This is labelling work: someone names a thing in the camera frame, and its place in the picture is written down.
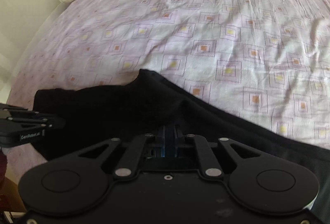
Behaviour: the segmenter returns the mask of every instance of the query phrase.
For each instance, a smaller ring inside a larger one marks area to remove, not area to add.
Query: bed
[[[330,149],[330,0],[72,2],[24,60],[8,103],[39,89],[127,84],[157,71],[213,106]],[[46,160],[9,151],[20,178]]]

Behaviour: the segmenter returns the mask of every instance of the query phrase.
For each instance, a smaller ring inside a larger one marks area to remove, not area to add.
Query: bed sheet
[[[38,89],[126,84],[143,68],[330,149],[329,8],[329,0],[76,0],[25,60],[8,103],[31,109]],[[21,177],[45,160],[24,145],[8,161]]]

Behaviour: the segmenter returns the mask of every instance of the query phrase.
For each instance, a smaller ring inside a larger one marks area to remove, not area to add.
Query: black cloth
[[[321,188],[312,212],[330,224],[330,151],[281,137],[219,110],[187,93],[153,71],[140,70],[125,86],[97,86],[79,91],[39,90],[34,110],[66,119],[64,130],[48,135],[34,148],[47,160],[95,143],[153,133],[179,124],[184,134],[203,135],[210,142],[232,138],[253,148],[310,169]]]

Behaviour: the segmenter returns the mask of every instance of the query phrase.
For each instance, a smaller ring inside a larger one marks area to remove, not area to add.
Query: bolt
[[[131,175],[132,171],[128,168],[119,168],[114,172],[117,176],[124,177]]]
[[[35,221],[34,219],[28,219],[26,221],[26,224],[38,224],[37,221]]]
[[[222,172],[217,168],[209,168],[205,171],[205,174],[208,176],[220,176]]]
[[[173,177],[172,177],[171,175],[166,175],[166,176],[164,176],[164,179],[165,179],[165,180],[172,180]]]

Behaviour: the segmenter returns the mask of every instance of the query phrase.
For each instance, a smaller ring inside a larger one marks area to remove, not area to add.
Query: screw
[[[166,175],[166,176],[164,176],[164,179],[165,179],[165,180],[172,180],[173,177],[172,177],[171,175]]]
[[[209,168],[205,171],[205,174],[208,176],[220,176],[222,172],[217,168]]]
[[[26,221],[26,224],[38,224],[37,221],[35,221],[34,219],[28,219]]]
[[[117,176],[129,176],[131,175],[132,171],[128,168],[119,168],[114,172]]]

